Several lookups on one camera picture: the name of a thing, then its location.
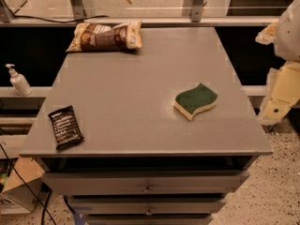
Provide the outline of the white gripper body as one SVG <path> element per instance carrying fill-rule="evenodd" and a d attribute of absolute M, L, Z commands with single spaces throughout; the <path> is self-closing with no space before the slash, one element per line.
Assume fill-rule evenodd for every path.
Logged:
<path fill-rule="evenodd" d="M 280 69 L 271 68 L 267 77 L 268 106 L 288 110 L 300 99 L 300 63 L 287 61 Z"/>

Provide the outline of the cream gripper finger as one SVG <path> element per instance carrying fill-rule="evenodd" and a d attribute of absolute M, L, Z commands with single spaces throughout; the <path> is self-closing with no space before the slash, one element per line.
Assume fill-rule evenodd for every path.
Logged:
<path fill-rule="evenodd" d="M 290 111 L 288 103 L 278 100 L 264 101 L 260 107 L 258 119 L 264 126 L 273 126 L 279 123 L 282 118 Z"/>
<path fill-rule="evenodd" d="M 267 25 L 258 35 L 255 37 L 255 41 L 263 44 L 269 45 L 275 41 L 276 30 L 277 30 L 277 23 L 272 22 Z"/>

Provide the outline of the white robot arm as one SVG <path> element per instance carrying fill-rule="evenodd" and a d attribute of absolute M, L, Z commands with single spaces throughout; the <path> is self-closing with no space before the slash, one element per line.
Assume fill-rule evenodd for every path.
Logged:
<path fill-rule="evenodd" d="M 273 126 L 300 100 L 300 0 L 293 0 L 278 21 L 266 26 L 255 40 L 273 43 L 275 55 L 285 60 L 280 69 L 269 70 L 258 115 L 262 125 Z"/>

